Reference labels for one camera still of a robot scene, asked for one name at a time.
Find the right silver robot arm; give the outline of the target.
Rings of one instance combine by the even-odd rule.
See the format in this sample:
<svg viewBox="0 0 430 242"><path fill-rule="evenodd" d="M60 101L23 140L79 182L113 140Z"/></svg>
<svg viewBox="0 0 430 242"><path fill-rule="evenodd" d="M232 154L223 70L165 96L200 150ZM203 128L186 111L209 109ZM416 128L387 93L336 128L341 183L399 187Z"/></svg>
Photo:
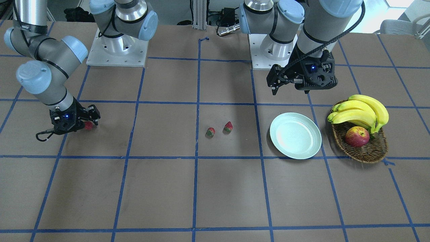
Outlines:
<svg viewBox="0 0 430 242"><path fill-rule="evenodd" d="M90 14L98 26L91 50L77 38L56 40L48 35L47 1L14 0L13 26L6 30L9 49L31 58L17 68L21 86L49 109L52 129L42 134L63 135L101 118L95 105L82 106L65 87L84 60L100 66L143 66L147 42L155 35L159 18L145 0L91 0Z"/></svg>

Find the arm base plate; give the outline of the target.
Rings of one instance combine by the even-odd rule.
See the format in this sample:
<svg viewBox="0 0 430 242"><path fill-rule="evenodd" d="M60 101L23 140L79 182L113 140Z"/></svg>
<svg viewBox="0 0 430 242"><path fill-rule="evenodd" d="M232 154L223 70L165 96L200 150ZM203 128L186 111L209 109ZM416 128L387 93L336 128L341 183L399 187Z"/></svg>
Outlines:
<svg viewBox="0 0 430 242"><path fill-rule="evenodd" d="M148 41L123 35L118 38L95 34L86 64L100 67L144 67Z"/></svg>
<svg viewBox="0 0 430 242"><path fill-rule="evenodd" d="M290 43L282 44L273 41L267 34L249 34L249 50L253 70L270 70L274 64L288 64L297 35Z"/></svg>

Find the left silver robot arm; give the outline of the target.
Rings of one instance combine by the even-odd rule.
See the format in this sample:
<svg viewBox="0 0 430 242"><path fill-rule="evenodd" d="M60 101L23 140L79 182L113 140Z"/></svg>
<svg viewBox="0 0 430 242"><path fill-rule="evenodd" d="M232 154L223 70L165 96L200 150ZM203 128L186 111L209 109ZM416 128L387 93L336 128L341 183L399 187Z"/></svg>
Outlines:
<svg viewBox="0 0 430 242"><path fill-rule="evenodd" d="M239 6L239 25L245 34L265 34L264 55L287 59L273 64L267 75L272 94L286 84L308 94L337 86L336 42L361 23L363 0L245 0Z"/></svg>

